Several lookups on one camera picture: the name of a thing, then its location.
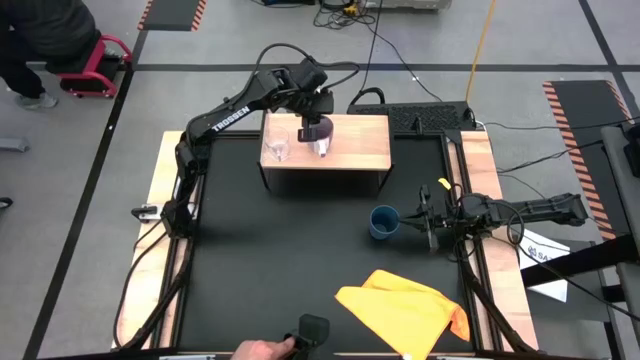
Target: wooden platform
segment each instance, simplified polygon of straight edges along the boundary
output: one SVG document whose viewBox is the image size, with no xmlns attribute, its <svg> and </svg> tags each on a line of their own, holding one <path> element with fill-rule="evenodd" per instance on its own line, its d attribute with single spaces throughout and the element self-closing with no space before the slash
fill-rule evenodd
<svg viewBox="0 0 640 360">
<path fill-rule="evenodd" d="M 333 139 L 325 157 L 309 144 L 297 141 L 301 118 L 294 114 L 268 114 L 264 131 L 272 126 L 289 133 L 289 157 L 274 159 L 262 143 L 260 164 L 265 169 L 326 169 L 386 171 L 391 167 L 389 121 L 386 115 L 328 115 L 333 121 Z"/>
<path fill-rule="evenodd" d="M 179 131 L 164 133 L 151 189 L 149 191 L 149 203 L 163 203 L 171 198 L 177 171 L 173 149 L 180 139 L 180 134 L 181 132 Z M 502 198 L 500 182 L 498 181 L 488 134 L 486 132 L 462 132 L 462 144 L 472 190 L 474 192 L 487 194 L 494 199 Z M 459 183 L 461 181 L 459 164 L 455 156 L 453 144 L 450 144 L 449 151 L 454 180 Z M 146 232 L 151 226 L 152 224 L 142 224 L 140 234 Z M 147 239 L 141 241 L 135 249 L 134 260 L 153 240 L 162 234 L 163 231 L 164 229 L 159 226 Z M 495 230 L 493 233 L 498 238 L 506 238 L 504 227 Z M 117 326 L 121 342 L 126 342 L 135 334 L 153 307 L 157 304 L 164 269 L 167 264 L 168 249 L 169 239 L 165 237 L 160 244 L 140 262 L 134 272 L 131 282 L 129 283 L 129 291 L 125 298 L 124 307 Z M 180 267 L 183 253 L 184 239 L 182 239 L 178 245 L 177 259 L 173 268 L 174 275 Z M 533 327 L 533 321 L 531 320 L 529 304 L 522 284 L 515 250 L 502 242 L 485 239 L 484 255 L 496 306 L 498 306 L 522 339 L 530 346 L 537 348 L 538 344 L 535 329 Z M 472 258 L 471 265 L 477 273 L 475 258 Z M 175 330 L 174 319 L 177 315 L 175 300 L 174 298 L 174 301 L 164 316 L 164 323 L 160 335 L 160 347 L 169 347 L 171 345 L 170 339 Z M 478 300 L 476 301 L 476 305 L 478 306 L 476 315 L 480 322 L 482 347 L 484 349 L 492 349 L 488 314 Z M 509 345 L 504 338 L 501 338 L 501 341 L 505 350 L 509 350 Z"/>
</svg>

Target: blue mug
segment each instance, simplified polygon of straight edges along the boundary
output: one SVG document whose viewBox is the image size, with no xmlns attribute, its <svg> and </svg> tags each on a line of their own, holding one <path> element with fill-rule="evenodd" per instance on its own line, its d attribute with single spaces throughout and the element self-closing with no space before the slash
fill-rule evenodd
<svg viewBox="0 0 640 360">
<path fill-rule="evenodd" d="M 380 205 L 371 211 L 369 217 L 369 232 L 371 237 L 384 240 L 400 227 L 400 215 L 396 209 L 388 205 Z"/>
</svg>

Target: clear plastic cup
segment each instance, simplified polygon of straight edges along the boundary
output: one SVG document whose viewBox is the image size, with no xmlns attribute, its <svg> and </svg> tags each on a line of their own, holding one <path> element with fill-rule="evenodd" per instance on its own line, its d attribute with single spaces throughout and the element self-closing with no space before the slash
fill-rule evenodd
<svg viewBox="0 0 640 360">
<path fill-rule="evenodd" d="M 271 126 L 266 131 L 264 143 L 269 155 L 278 161 L 289 158 L 289 132 L 280 126 Z"/>
</svg>

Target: concrete floor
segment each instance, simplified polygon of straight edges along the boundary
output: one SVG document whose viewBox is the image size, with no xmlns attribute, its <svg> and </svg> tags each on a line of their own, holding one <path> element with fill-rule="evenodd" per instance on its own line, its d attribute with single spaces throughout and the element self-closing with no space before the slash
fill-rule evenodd
<svg viewBox="0 0 640 360">
<path fill-rule="evenodd" d="M 116 35 L 133 48 L 145 0 L 85 2 L 103 33 Z M 469 64 L 489 4 L 490 0 L 456 0 L 451 9 L 439 15 L 385 12 L 379 31 L 409 63 Z M 588 4 L 618 63 L 640 65 L 640 40 L 636 36 L 640 24 L 634 21 L 640 15 L 640 6 L 633 0 L 615 4 L 589 0 Z M 299 45 L 320 61 L 366 63 L 371 33 L 357 24 L 338 32 L 315 28 L 315 11 L 267 9 L 249 0 L 218 0 L 215 8 L 214 3 L 209 4 L 197 32 L 148 34 L 139 59 L 144 71 L 136 71 L 133 76 L 40 357 L 109 349 L 111 325 L 139 229 L 129 211 L 146 200 L 162 132 L 184 129 L 189 118 L 218 105 L 224 96 L 237 93 L 248 75 L 222 71 L 222 67 L 165 71 L 167 65 L 252 64 L 259 51 L 273 42 Z M 264 63 L 299 60 L 292 51 L 277 50 L 265 57 Z M 379 41 L 372 61 L 399 63 L 392 49 Z M 480 63 L 607 64 L 580 3 L 574 0 L 499 1 Z M 543 81 L 615 80 L 606 71 L 535 69 L 478 73 L 470 101 L 478 120 L 516 126 L 553 125 Z M 344 72 L 329 75 L 338 78 Z M 464 98 L 467 72 L 423 71 L 417 75 L 445 101 Z M 57 89 L 55 77 L 42 77 L 47 88 L 61 98 L 59 107 L 52 111 L 20 111 L 12 103 L 11 93 L 0 96 L 0 134 L 25 136 L 32 144 L 32 150 L 25 154 L 0 153 L 0 196 L 16 201 L 13 208 L 0 215 L 2 359 L 17 359 L 24 354 L 114 104 L 104 99 L 75 99 Z M 640 72 L 624 73 L 623 78 L 632 92 L 640 94 Z M 362 80 L 363 74 L 359 74 L 335 88 L 337 113 L 346 111 Z M 372 71 L 367 84 L 385 90 L 388 102 L 432 101 L 405 71 Z M 256 129 L 259 115 L 254 115 L 235 128 Z M 489 128 L 489 133 L 500 167 L 564 149 L 560 135 L 554 131 L 521 134 Z M 515 175 L 544 194 L 581 191 L 564 157 Z M 501 178 L 501 185 L 507 200 L 532 196 L 511 179 Z M 598 238 L 590 223 L 581 228 L 538 224 L 531 229 L 557 238 Z M 627 358 L 638 358 L 640 352 L 630 324 L 626 319 L 619 320 Z M 541 348 L 552 354 L 609 354 L 599 323 L 546 318 L 536 318 L 534 323 Z M 580 336 L 563 339 L 553 335 L 567 330 Z"/>
</svg>

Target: yellow cable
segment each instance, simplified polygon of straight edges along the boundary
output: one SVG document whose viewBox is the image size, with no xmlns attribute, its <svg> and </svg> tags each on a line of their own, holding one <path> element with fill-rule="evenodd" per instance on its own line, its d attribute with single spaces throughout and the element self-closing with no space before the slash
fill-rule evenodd
<svg viewBox="0 0 640 360">
<path fill-rule="evenodd" d="M 478 64 L 478 59 L 480 58 L 480 53 L 482 52 L 482 45 L 484 45 L 484 37 L 487 35 L 487 30 L 489 30 L 489 24 L 491 24 L 491 17 L 493 16 L 493 9 L 496 7 L 496 0 L 491 0 L 491 6 L 489 7 L 489 14 L 487 15 L 487 20 L 484 22 L 484 29 L 482 29 L 482 35 L 480 35 L 480 43 L 478 44 L 478 48 L 476 49 L 476 56 L 473 58 L 473 65 L 471 65 L 471 75 L 469 76 L 469 83 L 467 84 L 467 95 L 464 100 L 469 102 L 469 97 L 471 96 L 471 88 L 473 87 L 473 78 L 476 74 L 476 65 Z"/>
</svg>

